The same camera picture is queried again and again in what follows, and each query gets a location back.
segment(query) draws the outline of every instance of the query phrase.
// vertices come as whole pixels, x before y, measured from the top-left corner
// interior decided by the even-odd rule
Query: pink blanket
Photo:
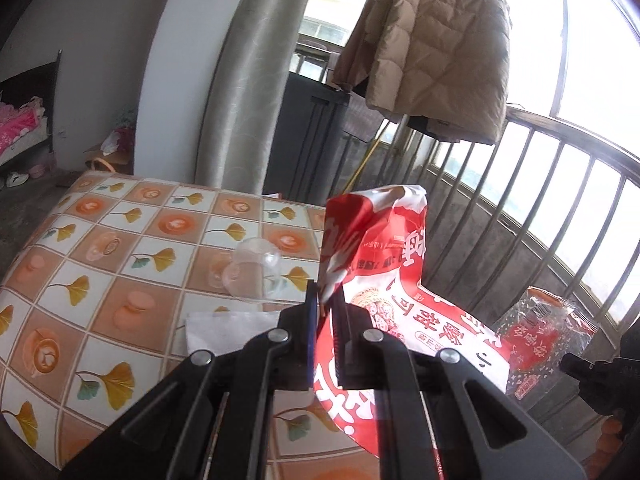
[[[39,98],[33,98],[18,110],[0,102],[0,155],[21,136],[36,129],[43,113]]]

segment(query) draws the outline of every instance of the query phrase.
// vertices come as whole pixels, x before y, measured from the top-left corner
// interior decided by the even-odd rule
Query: red snack bag
[[[558,382],[562,356],[582,354],[597,329],[567,300],[530,286],[496,329],[513,348],[507,395],[528,410]]]
[[[420,285],[425,251],[426,192],[387,186],[329,200],[318,283],[321,303],[342,285],[349,303],[408,348],[435,355],[455,348],[504,391],[510,347],[492,330]],[[345,391],[335,376],[332,320],[316,345],[316,397],[357,444],[378,453],[373,391]]]

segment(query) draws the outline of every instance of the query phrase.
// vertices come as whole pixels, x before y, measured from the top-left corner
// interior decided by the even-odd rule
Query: bed
[[[47,145],[53,152],[53,104],[61,55],[62,51],[55,61],[0,82],[4,104],[0,105],[0,171],[36,146]]]

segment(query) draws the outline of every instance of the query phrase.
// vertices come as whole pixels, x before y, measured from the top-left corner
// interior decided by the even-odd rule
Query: beige curtain
[[[306,1],[240,3],[209,93],[198,147],[197,184],[262,192]]]

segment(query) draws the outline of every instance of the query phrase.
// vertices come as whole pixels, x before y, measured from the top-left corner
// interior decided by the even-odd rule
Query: floor
[[[0,190],[0,282],[31,233],[68,189],[56,185],[65,177],[57,172]]]

